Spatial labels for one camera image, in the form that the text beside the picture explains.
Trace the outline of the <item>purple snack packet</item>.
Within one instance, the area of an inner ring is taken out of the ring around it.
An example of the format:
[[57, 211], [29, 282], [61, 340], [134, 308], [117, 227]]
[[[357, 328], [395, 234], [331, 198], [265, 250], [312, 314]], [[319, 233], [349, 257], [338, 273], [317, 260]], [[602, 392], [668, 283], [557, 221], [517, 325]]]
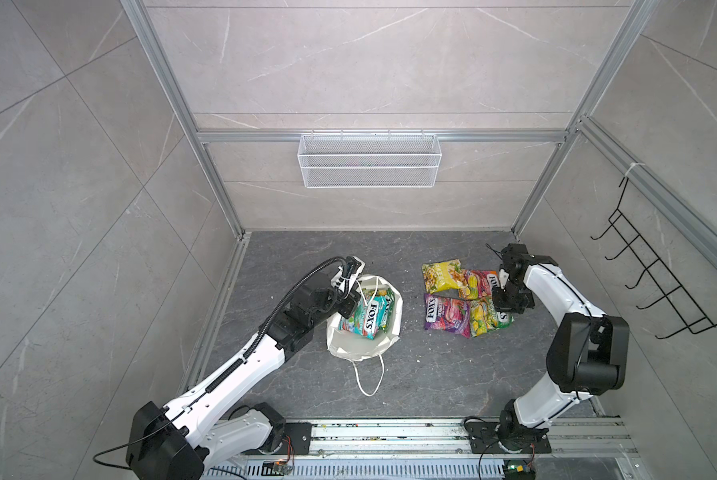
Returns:
[[470, 338], [470, 302], [426, 294], [424, 328]]

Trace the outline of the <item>floral paper gift bag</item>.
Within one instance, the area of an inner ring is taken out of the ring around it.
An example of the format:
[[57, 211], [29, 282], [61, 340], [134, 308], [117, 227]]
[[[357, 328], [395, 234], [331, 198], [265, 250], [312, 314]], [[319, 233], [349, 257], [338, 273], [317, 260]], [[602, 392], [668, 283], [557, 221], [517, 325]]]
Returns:
[[[404, 299], [401, 292], [384, 277], [363, 275], [358, 278], [358, 304], [350, 316], [334, 314], [326, 326], [326, 348], [332, 356], [350, 362], [356, 385], [366, 397], [380, 389], [386, 372], [384, 355], [401, 338]], [[377, 385], [367, 391], [360, 378], [359, 364], [376, 359], [381, 375]]]

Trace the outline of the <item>yellow green snack packet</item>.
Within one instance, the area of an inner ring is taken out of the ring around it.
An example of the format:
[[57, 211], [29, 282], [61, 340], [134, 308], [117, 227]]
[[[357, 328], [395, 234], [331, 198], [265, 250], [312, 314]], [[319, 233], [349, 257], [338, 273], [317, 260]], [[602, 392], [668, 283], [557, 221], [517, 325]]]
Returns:
[[462, 290], [466, 287], [466, 277], [460, 259], [423, 264], [422, 274], [428, 294]]

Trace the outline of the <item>orange pink Fox's candy packet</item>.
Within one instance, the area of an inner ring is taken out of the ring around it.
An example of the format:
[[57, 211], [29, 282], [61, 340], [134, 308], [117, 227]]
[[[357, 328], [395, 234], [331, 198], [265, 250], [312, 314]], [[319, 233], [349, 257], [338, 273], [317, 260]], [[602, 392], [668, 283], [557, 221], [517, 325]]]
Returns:
[[465, 270], [463, 287], [459, 289], [459, 295], [464, 300], [477, 300], [492, 296], [497, 289], [501, 288], [498, 272]]

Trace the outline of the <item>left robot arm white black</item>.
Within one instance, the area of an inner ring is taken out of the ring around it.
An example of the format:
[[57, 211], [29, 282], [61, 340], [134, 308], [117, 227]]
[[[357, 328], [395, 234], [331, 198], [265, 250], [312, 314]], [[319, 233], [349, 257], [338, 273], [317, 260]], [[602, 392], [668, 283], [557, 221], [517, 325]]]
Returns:
[[284, 417], [258, 404], [239, 418], [220, 418], [268, 374], [310, 343], [334, 315], [350, 317], [361, 301], [354, 280], [318, 274], [290, 292], [242, 349], [202, 382], [163, 406], [144, 404], [132, 418], [126, 466], [140, 479], [198, 479], [238, 453], [277, 450]]

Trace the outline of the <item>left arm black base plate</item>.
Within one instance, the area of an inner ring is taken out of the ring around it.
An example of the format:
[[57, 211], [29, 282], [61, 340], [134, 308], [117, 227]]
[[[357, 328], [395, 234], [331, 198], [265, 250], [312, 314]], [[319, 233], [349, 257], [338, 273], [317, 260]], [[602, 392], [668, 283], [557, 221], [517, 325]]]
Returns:
[[272, 438], [258, 449], [246, 450], [244, 455], [308, 455], [312, 443], [312, 428], [308, 422], [287, 423], [275, 429]]

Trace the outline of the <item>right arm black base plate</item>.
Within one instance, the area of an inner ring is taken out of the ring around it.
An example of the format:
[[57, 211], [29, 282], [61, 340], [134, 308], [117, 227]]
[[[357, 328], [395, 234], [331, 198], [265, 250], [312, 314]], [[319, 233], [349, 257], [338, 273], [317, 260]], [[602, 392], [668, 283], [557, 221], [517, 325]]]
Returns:
[[474, 454], [550, 454], [548, 429], [530, 429], [518, 425], [468, 418], [464, 428]]

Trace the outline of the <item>teal Fox's candy packet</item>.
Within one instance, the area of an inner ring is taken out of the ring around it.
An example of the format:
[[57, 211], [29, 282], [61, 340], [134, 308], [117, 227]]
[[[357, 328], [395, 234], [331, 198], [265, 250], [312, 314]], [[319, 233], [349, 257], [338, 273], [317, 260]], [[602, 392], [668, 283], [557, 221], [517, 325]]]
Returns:
[[380, 332], [388, 329], [396, 295], [390, 288], [362, 289], [362, 303], [351, 318], [343, 319], [338, 330], [374, 340]]

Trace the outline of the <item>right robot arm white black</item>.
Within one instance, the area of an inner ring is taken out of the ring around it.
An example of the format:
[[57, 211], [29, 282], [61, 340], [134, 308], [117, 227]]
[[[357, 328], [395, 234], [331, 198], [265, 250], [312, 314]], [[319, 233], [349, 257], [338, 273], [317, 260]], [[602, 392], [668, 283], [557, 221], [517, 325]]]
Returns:
[[502, 450], [519, 453], [540, 441], [561, 414], [622, 388], [626, 380], [630, 326], [592, 304], [550, 256], [511, 243], [498, 253], [496, 312], [522, 314], [539, 300], [557, 332], [546, 354], [546, 373], [501, 412], [497, 437]]

